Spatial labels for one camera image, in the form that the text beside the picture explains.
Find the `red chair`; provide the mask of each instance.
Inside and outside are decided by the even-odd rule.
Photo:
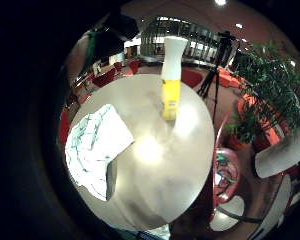
[[[228,148],[219,146],[224,125],[229,119],[230,113],[224,117],[218,130],[213,155],[213,205],[214,209],[221,204],[229,202],[235,195],[240,182],[240,163],[237,154]],[[224,178],[217,184],[216,174]]]
[[[181,81],[189,87],[194,88],[202,81],[202,75],[199,72],[192,71],[187,68],[182,68]]]
[[[139,60],[133,60],[129,63],[129,68],[130,70],[126,72],[124,75],[125,76],[131,76],[134,75],[138,72],[139,66],[140,66],[140,61]]]
[[[116,69],[112,68],[108,72],[106,72],[100,76],[97,76],[93,80],[93,84],[97,85],[98,87],[103,87],[114,80],[115,73],[116,73]]]
[[[122,63],[121,62],[115,62],[113,64],[113,66],[115,67],[115,69],[117,71],[116,74],[120,74],[121,71],[122,71]]]
[[[60,121],[60,132],[59,132],[60,143],[66,144],[69,130],[70,130],[70,123],[69,123],[68,111],[64,109],[61,113],[61,121]]]

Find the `ceiling light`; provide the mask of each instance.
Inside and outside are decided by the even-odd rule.
[[[236,23],[236,27],[237,28],[242,28],[242,24],[241,23]]]
[[[214,0],[216,2],[216,4],[218,4],[219,6],[223,6],[225,5],[227,2],[226,0]]]

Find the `chair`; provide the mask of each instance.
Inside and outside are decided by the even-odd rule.
[[[112,68],[108,72],[106,72],[100,76],[97,76],[93,80],[93,84],[97,85],[98,87],[103,87],[114,80],[115,73],[116,73],[116,69]]]
[[[113,64],[113,66],[115,67],[115,69],[116,69],[116,75],[117,74],[120,74],[121,73],[121,71],[122,71],[122,63],[121,62],[115,62],[114,64]]]
[[[192,71],[187,68],[182,68],[181,81],[189,87],[194,88],[202,81],[202,75],[199,72]]]
[[[214,231],[225,231],[238,222],[238,220],[220,212],[222,209],[237,216],[242,216],[244,213],[244,200],[240,196],[235,195],[240,182],[238,157],[231,149],[219,147],[222,130],[229,116],[230,112],[226,114],[218,130],[213,155],[213,212],[210,219],[210,227]],[[217,183],[218,179],[216,179],[218,172],[222,176],[219,183]]]
[[[139,60],[133,60],[128,64],[130,70],[126,72],[124,75],[125,76],[131,76],[134,75],[138,72],[139,66],[140,66],[140,61]]]
[[[68,111],[66,109],[63,109],[61,112],[60,132],[59,132],[60,143],[66,144],[69,130],[70,130],[70,123],[69,123]]]

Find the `round pot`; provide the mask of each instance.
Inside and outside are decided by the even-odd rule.
[[[229,135],[226,140],[226,146],[232,150],[239,151],[248,147],[249,144],[240,142],[235,135]]]

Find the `round table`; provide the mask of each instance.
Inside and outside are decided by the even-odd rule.
[[[113,227],[149,230],[172,222],[194,202],[210,172],[215,138],[207,107],[182,84],[177,119],[165,121],[160,75],[138,74],[94,92],[71,127],[105,104],[116,108],[135,141],[110,164],[114,193],[109,201],[73,182],[77,191]]]

